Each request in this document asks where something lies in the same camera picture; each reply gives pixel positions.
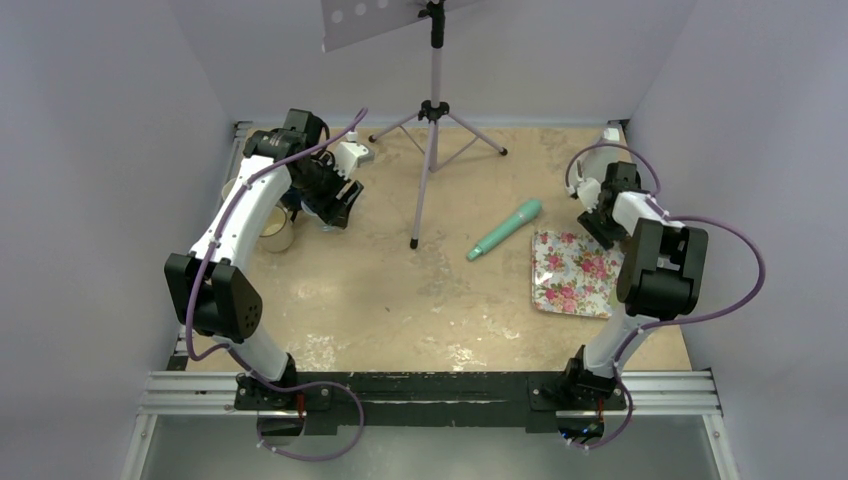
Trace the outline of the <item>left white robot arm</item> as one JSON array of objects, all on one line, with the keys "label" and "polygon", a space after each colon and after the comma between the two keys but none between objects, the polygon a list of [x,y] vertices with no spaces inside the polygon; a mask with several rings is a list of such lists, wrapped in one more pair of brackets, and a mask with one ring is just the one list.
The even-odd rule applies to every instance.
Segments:
[{"label": "left white robot arm", "polygon": [[282,126],[254,132],[245,142],[235,183],[206,232],[187,253],[171,254],[164,265],[178,321],[188,334],[216,342],[199,353],[188,340],[188,356],[199,361],[226,350],[249,376],[261,380],[259,395],[275,409],[297,399],[296,367],[262,327],[263,300],[246,269],[273,208],[289,191],[296,194],[297,208],[330,227],[347,227],[364,187],[328,153],[335,140],[322,119],[300,109],[289,110]]}]

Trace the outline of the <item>cream mug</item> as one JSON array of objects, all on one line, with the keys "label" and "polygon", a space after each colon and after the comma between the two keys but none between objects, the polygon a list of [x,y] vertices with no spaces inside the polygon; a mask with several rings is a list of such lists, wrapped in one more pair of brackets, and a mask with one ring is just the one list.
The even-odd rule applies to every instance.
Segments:
[{"label": "cream mug", "polygon": [[288,211],[281,206],[274,206],[260,234],[260,247],[271,253],[281,253],[287,250],[293,241],[294,228]]}]

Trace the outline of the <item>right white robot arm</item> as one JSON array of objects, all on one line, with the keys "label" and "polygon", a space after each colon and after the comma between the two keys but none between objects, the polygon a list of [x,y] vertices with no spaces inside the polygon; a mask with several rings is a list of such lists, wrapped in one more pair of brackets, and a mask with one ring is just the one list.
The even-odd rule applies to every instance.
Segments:
[{"label": "right white robot arm", "polygon": [[624,252],[615,284],[617,307],[601,332],[569,360],[561,381],[564,399],[584,407],[613,395],[618,374],[650,325],[694,310],[708,234],[671,219],[642,189],[632,163],[610,163],[603,180],[581,178],[569,191],[582,203],[578,221],[593,239],[605,249],[620,243]]}]

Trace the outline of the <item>dark blue mug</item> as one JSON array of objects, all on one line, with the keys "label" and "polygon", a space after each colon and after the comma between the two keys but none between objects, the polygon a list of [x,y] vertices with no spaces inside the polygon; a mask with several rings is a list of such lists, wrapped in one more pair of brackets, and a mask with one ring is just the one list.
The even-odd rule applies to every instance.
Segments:
[{"label": "dark blue mug", "polygon": [[289,195],[291,220],[295,221],[299,216],[305,216],[321,231],[330,232],[333,227],[327,224],[316,212],[314,212],[303,200],[299,191],[293,190]]}]

